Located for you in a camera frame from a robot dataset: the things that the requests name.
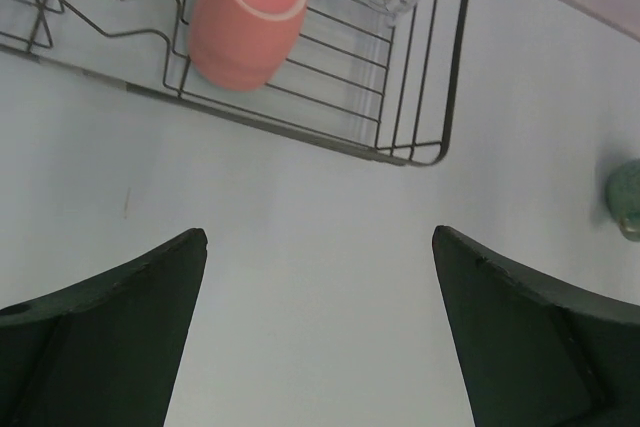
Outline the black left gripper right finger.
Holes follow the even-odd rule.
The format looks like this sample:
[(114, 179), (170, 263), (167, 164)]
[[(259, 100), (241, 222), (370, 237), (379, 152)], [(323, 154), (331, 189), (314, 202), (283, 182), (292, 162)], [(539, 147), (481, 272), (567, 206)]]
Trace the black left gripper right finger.
[(435, 229), (432, 249), (475, 425), (638, 425), (637, 305), (448, 226)]

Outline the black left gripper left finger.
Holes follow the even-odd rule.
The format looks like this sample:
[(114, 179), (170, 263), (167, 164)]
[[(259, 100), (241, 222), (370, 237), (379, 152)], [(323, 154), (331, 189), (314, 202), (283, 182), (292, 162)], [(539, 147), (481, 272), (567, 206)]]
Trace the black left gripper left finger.
[(189, 229), (1, 311), (4, 426), (161, 426), (207, 259)]

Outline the green speckled ceramic mug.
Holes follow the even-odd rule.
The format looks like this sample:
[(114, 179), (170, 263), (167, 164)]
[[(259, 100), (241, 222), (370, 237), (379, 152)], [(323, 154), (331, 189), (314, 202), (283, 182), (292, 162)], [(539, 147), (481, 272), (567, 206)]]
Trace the green speckled ceramic mug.
[(629, 241), (639, 241), (639, 160), (629, 160), (609, 175), (606, 205), (612, 220)]

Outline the pink ceramic mug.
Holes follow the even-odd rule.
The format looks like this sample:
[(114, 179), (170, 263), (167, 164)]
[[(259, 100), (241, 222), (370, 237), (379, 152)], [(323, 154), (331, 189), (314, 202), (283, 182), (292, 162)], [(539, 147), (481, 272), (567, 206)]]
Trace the pink ceramic mug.
[(196, 0), (188, 53), (212, 84), (234, 91), (268, 82), (292, 51), (308, 0)]

